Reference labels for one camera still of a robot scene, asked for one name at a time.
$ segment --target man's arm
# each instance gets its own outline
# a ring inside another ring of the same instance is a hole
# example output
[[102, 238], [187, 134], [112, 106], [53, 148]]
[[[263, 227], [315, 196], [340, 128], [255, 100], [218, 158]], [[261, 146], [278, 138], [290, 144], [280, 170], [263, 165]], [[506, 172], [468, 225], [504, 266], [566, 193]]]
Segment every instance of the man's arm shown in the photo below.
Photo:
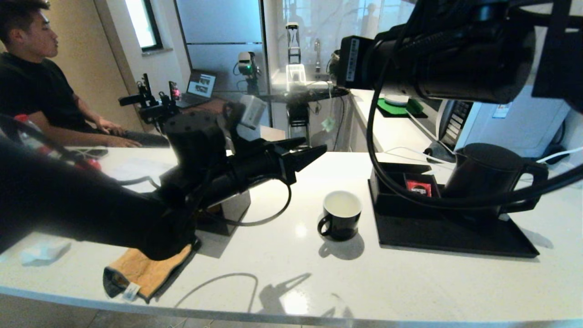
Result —
[[140, 143], [113, 135], [83, 133], [52, 126], [42, 111], [29, 115], [29, 120], [51, 140], [63, 146], [140, 147]]
[[116, 123], [112, 123], [95, 113], [89, 105], [83, 101], [78, 95], [73, 94], [73, 99], [79, 111], [85, 116], [88, 121], [95, 123], [97, 128], [107, 134], [124, 135], [125, 129]]

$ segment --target white countertop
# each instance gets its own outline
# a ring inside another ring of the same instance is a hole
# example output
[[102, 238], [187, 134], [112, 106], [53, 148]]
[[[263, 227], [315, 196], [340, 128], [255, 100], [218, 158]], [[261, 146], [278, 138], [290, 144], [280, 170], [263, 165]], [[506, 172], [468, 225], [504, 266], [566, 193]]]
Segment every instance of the white countertop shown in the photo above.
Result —
[[[373, 101], [374, 91], [351, 89], [358, 119], [364, 124], [368, 122], [370, 103]], [[385, 152], [396, 145], [412, 148], [423, 152], [432, 142], [408, 118], [385, 118], [375, 109], [373, 124], [373, 141], [378, 152]]]
[[[103, 170], [111, 172], [128, 158], [175, 163], [168, 149], [111, 149], [101, 161]], [[238, 228], [231, 238], [197, 232], [201, 250], [149, 305], [109, 299], [103, 289], [103, 268], [123, 254], [123, 247], [73, 242], [49, 266], [23, 267], [18, 253], [43, 238], [38, 234], [4, 254], [0, 293], [126, 312], [254, 322], [452, 327], [575, 319], [558, 324], [582, 325], [581, 190], [556, 191], [543, 196], [535, 210], [513, 214], [540, 255], [512, 259], [381, 248], [368, 193], [370, 173], [366, 153], [326, 153], [298, 173], [290, 206], [278, 219]], [[449, 171], [437, 168], [435, 174], [445, 183]], [[324, 195], [337, 189], [356, 193], [363, 203], [359, 234], [343, 243], [325, 240], [316, 231]], [[253, 188], [244, 220], [276, 213], [286, 198], [285, 186], [276, 181]]]

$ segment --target sink faucet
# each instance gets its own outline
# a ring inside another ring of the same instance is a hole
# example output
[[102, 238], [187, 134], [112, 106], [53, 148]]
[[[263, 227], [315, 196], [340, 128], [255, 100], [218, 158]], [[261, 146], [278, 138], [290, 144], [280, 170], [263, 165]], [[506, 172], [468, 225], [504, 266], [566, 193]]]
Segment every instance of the sink faucet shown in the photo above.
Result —
[[316, 73], [320, 73], [320, 39], [314, 41], [314, 50], [316, 51]]

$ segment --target window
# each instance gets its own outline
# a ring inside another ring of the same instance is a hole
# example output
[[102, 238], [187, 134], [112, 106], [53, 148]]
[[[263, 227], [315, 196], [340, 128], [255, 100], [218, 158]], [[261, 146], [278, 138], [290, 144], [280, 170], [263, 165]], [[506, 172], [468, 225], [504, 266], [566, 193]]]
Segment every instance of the window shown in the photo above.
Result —
[[162, 49], [160, 32], [150, 0], [125, 0], [142, 51]]

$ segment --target black mug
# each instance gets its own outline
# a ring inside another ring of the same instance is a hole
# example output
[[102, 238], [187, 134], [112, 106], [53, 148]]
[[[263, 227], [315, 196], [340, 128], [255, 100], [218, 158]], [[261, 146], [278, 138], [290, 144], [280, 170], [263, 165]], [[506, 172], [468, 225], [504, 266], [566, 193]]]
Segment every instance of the black mug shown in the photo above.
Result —
[[[496, 145], [469, 144], [456, 153], [457, 163], [441, 196], [469, 198], [513, 191], [524, 173], [533, 176], [533, 185], [549, 178], [545, 165], [525, 160]], [[505, 206], [464, 211], [474, 218], [498, 218], [502, 213], [532, 210], [540, 197]]]
[[[333, 191], [324, 198], [324, 217], [318, 223], [318, 232], [335, 240], [349, 240], [358, 232], [361, 212], [362, 205], [356, 195], [343, 190]], [[322, 231], [326, 223], [329, 223], [328, 229]]]

